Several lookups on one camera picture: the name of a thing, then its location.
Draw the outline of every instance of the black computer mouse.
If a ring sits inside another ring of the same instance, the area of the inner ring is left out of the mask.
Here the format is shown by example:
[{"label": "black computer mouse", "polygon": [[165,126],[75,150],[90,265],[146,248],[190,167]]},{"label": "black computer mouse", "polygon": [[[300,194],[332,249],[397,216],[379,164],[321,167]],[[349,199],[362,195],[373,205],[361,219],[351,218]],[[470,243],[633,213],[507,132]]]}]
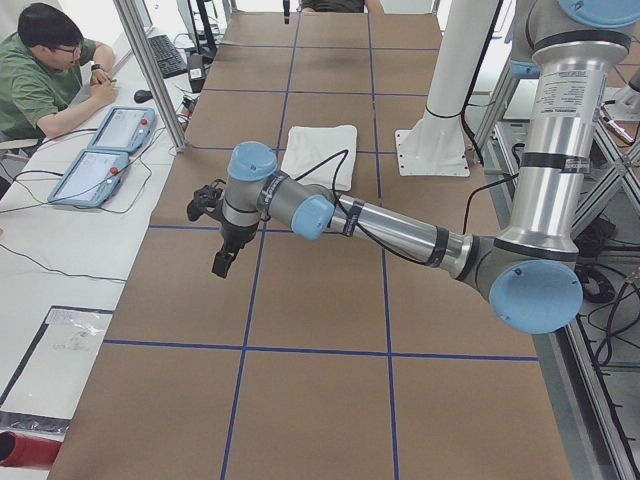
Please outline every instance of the black computer mouse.
[{"label": "black computer mouse", "polygon": [[133,94],[133,101],[136,103],[144,103],[152,98],[153,94],[151,93],[151,90],[138,90]]}]

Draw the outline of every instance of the white cloth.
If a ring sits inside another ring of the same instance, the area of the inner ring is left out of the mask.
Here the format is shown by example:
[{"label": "white cloth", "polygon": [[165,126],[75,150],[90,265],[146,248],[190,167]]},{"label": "white cloth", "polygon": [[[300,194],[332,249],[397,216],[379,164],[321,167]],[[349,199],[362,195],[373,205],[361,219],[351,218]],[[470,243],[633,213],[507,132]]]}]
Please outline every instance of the white cloth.
[{"label": "white cloth", "polygon": [[[356,162],[358,130],[353,125],[339,127],[292,127],[289,142],[284,152],[282,171],[296,178],[319,165],[331,155],[348,150],[336,178],[336,190],[347,192],[351,189],[351,177]],[[322,167],[300,179],[303,185],[316,184],[331,188],[336,168],[343,155],[338,155]]]}]

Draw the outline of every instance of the blue joint cap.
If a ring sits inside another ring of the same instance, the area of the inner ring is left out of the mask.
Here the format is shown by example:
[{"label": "blue joint cap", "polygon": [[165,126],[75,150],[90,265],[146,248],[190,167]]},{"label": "blue joint cap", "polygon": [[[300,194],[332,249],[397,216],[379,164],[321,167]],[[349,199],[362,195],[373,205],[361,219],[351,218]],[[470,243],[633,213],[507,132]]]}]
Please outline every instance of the blue joint cap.
[{"label": "blue joint cap", "polygon": [[558,0],[558,3],[572,20],[589,27],[622,28],[640,20],[638,0]]},{"label": "blue joint cap", "polygon": [[528,260],[498,276],[489,303],[505,323],[526,333],[550,333],[573,320],[582,305],[582,286],[566,265]]},{"label": "blue joint cap", "polygon": [[535,79],[540,77],[540,68],[533,62],[511,60],[509,62],[511,75],[519,79]]},{"label": "blue joint cap", "polygon": [[227,173],[235,180],[255,182],[275,172],[277,165],[275,153],[265,144],[243,142],[233,149]]},{"label": "blue joint cap", "polygon": [[313,195],[302,202],[291,220],[294,233],[307,240],[316,240],[327,228],[335,207],[322,195]]}]

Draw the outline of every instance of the black keyboard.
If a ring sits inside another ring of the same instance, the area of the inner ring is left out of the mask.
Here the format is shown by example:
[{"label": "black keyboard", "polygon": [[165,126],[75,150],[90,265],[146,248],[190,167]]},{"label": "black keyboard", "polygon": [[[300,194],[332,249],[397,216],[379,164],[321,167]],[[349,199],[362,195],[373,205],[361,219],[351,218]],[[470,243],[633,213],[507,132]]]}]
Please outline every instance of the black keyboard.
[{"label": "black keyboard", "polygon": [[169,37],[166,35],[150,37],[149,45],[162,72],[162,78],[175,77],[187,71],[187,64]]}]

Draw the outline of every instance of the red cup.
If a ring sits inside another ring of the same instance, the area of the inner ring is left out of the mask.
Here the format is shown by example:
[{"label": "red cup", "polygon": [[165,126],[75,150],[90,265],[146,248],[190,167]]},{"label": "red cup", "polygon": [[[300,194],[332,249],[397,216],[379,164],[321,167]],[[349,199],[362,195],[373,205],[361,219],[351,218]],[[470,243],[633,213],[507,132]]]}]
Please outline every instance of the red cup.
[{"label": "red cup", "polygon": [[0,467],[47,470],[53,465],[62,442],[16,432],[0,433]]}]

